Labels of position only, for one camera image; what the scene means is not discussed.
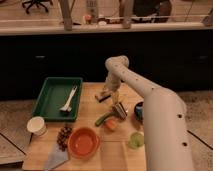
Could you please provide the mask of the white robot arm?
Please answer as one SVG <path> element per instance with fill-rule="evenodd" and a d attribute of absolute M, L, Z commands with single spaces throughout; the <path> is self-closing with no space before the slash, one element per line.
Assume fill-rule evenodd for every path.
<path fill-rule="evenodd" d="M 110 57 L 105 67 L 109 90 L 116 91 L 124 81 L 144 99 L 147 171 L 195 171 L 185 121 L 187 107 L 180 96 L 131 71 L 127 56 Z"/>

